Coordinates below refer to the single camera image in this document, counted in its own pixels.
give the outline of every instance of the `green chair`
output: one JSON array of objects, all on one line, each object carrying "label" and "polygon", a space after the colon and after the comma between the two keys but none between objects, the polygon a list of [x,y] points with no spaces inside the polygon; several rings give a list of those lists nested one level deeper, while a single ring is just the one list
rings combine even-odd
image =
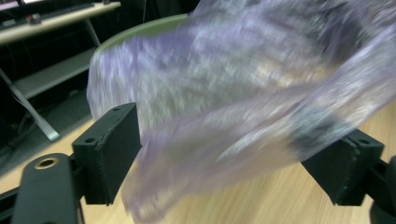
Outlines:
[{"label": "green chair", "polygon": [[185,18],[187,17],[186,14],[162,18],[156,21],[150,21],[126,31],[123,31],[117,35],[110,37],[107,41],[101,44],[97,49],[96,52],[101,52],[105,49],[110,47],[116,46],[121,44],[126,39],[131,38],[133,35],[144,35],[144,36],[153,36],[158,35],[160,33],[170,31],[175,29]]}]

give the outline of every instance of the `plastic bag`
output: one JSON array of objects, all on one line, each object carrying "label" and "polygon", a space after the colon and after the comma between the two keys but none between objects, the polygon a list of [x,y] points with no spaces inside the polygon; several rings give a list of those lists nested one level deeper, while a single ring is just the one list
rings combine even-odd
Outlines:
[{"label": "plastic bag", "polygon": [[393,100],[394,5],[202,0],[176,30],[94,55],[93,117],[137,102],[134,220],[308,159]]}]

